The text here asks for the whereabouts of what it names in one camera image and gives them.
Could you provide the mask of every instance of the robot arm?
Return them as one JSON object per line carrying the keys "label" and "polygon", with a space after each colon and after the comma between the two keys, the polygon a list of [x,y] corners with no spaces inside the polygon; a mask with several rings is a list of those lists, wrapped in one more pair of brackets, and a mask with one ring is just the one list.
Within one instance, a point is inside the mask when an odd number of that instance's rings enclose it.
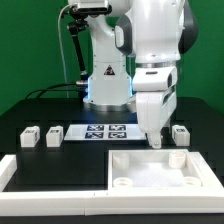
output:
{"label": "robot arm", "polygon": [[74,0],[69,4],[69,14],[75,20],[69,25],[70,32],[74,31],[71,32],[73,40],[78,39],[77,29],[81,32],[86,27],[92,40],[93,72],[88,78],[88,95],[83,99],[84,107],[98,111],[126,110],[127,101],[132,96],[131,78],[126,72],[126,57],[115,47],[114,28],[107,24],[104,14],[113,9],[110,16],[123,15],[130,9],[129,1],[115,0],[108,4],[108,1],[102,0]]}
{"label": "robot arm", "polygon": [[115,28],[117,48],[136,56],[133,89],[138,124],[153,148],[161,148],[161,129],[176,108],[176,61],[180,60],[184,3],[134,0]]}

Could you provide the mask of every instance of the white plastic tray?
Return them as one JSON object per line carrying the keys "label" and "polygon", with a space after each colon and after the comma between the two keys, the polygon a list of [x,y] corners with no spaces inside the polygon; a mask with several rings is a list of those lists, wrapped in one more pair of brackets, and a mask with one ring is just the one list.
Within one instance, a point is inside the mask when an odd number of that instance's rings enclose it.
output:
{"label": "white plastic tray", "polygon": [[[182,171],[172,170],[171,174],[170,168],[161,169],[167,164],[169,152],[166,150],[129,151],[130,163],[126,173],[113,168],[114,152],[109,152],[108,190],[1,192],[0,216],[224,213],[223,187],[199,153],[186,151],[187,167]],[[142,170],[146,172],[139,179]],[[1,191],[15,171],[16,157],[5,156],[0,162]],[[125,174],[133,179],[133,186],[114,187],[113,179]],[[180,185],[180,181],[173,182],[173,176],[180,180],[189,174],[201,180],[201,187],[185,187]]]}

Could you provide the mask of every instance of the green wall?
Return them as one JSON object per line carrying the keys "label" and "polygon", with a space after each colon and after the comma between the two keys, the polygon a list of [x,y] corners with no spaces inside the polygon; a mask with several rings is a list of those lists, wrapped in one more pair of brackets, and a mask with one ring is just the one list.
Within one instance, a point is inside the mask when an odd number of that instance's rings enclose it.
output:
{"label": "green wall", "polygon": [[[199,39],[182,57],[179,96],[204,99],[224,114],[223,0],[191,0]],[[35,89],[63,83],[57,19],[66,0],[0,1],[0,114]],[[62,21],[68,79],[78,79],[74,46]],[[88,33],[80,36],[87,70],[91,71]],[[65,97],[54,93],[49,97]]]}

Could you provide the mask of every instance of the black table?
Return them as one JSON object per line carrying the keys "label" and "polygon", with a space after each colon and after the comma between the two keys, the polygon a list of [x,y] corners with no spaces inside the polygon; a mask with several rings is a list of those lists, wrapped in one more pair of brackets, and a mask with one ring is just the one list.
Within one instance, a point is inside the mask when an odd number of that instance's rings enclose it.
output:
{"label": "black table", "polygon": [[[110,149],[150,149],[147,141],[64,141],[60,148],[46,147],[52,126],[70,124],[136,123],[129,112],[96,112],[84,109],[78,99],[29,99],[0,117],[0,155],[16,154],[18,169],[4,191],[107,189]],[[202,100],[178,98],[171,124],[191,133],[189,151],[199,151],[224,184],[224,118]],[[40,141],[34,149],[20,147],[20,134],[28,126],[39,126]],[[175,144],[167,128],[162,130],[163,148]],[[224,223],[224,214],[114,215],[69,217],[1,217],[0,223]]]}

